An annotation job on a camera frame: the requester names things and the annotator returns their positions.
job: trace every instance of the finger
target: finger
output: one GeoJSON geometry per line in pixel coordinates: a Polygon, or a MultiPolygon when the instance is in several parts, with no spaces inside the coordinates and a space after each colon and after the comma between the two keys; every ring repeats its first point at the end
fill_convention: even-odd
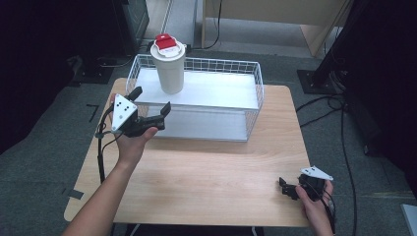
{"type": "Polygon", "coordinates": [[[146,143],[151,138],[153,138],[153,136],[155,136],[156,133],[157,133],[157,128],[156,127],[150,127],[141,135],[141,137],[142,137],[143,141],[146,143]]]}
{"type": "Polygon", "coordinates": [[[326,180],[325,184],[326,184],[326,187],[325,187],[326,192],[328,192],[329,195],[332,195],[333,194],[333,185],[332,185],[332,183],[330,182],[330,180],[326,180]]]}
{"type": "Polygon", "coordinates": [[[303,202],[304,206],[310,205],[312,203],[311,199],[307,195],[307,192],[301,186],[296,186],[295,191],[297,192],[298,197],[300,198],[301,202],[303,202]]]}
{"type": "Polygon", "coordinates": [[[114,102],[115,99],[116,99],[116,93],[111,93],[109,105],[111,105],[114,102]]]}

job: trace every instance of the white shelf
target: white shelf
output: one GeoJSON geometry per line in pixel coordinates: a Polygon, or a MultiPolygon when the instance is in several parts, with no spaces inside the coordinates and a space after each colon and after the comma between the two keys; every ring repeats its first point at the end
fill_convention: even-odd
{"type": "MultiPolygon", "coordinates": [[[[161,108],[150,107],[149,116],[158,115],[161,108]]],[[[174,107],[165,117],[165,130],[159,131],[156,136],[246,142],[248,139],[246,130],[244,111],[218,112],[218,110],[174,107]]]]}
{"type": "Polygon", "coordinates": [[[175,94],[167,94],[160,88],[156,69],[142,68],[136,87],[143,93],[138,103],[192,105],[218,108],[259,110],[255,78],[251,74],[231,74],[186,71],[184,87],[175,94]]]}

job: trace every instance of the forearm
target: forearm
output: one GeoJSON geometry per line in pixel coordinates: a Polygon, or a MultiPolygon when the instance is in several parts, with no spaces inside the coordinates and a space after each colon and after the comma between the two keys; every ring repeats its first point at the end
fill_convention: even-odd
{"type": "Polygon", "coordinates": [[[106,235],[133,170],[132,166],[116,164],[73,219],[64,235],[106,235]]]}

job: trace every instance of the gray carpet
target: gray carpet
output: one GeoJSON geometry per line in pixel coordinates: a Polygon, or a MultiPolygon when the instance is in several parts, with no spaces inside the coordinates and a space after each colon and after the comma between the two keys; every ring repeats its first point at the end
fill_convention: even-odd
{"type": "MultiPolygon", "coordinates": [[[[317,59],[194,51],[190,57],[258,61],[264,84],[291,89],[296,107],[318,97],[304,94],[296,70],[315,70],[317,59]]],[[[30,135],[0,156],[0,235],[59,235],[68,222],[63,215],[83,164],[99,114],[113,82],[127,77],[130,65],[116,68],[108,85],[64,88],[30,135]],[[87,104],[99,105],[94,111],[87,104]]],[[[299,112],[300,124],[329,111],[325,101],[299,112]]],[[[336,232],[351,235],[352,188],[340,138],[340,112],[302,128],[310,162],[334,177],[336,232]]],[[[383,157],[363,154],[361,136],[345,114],[345,144],[357,194],[357,235],[408,235],[401,204],[417,205],[403,173],[383,157]]],[[[118,225],[115,235],[122,235],[118,225]]],[[[265,234],[312,235],[306,228],[266,227],[265,234]]]]}

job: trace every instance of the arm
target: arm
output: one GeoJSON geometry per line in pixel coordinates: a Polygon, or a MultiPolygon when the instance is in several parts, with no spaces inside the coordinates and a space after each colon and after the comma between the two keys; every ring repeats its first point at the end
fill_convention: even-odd
{"type": "Polygon", "coordinates": [[[121,136],[117,139],[119,159],[114,169],[74,217],[63,235],[106,235],[109,232],[129,179],[141,160],[145,144],[156,132],[157,129],[151,127],[140,137],[121,136]]]}
{"type": "MultiPolygon", "coordinates": [[[[304,211],[315,235],[332,236],[333,233],[323,203],[321,201],[313,202],[301,186],[295,187],[295,191],[297,191],[298,197],[300,197],[301,202],[303,202],[304,211]]],[[[333,192],[333,185],[329,180],[326,180],[326,192],[328,192],[329,195],[333,192]]],[[[324,201],[328,205],[328,198],[324,198],[324,201]]]]}

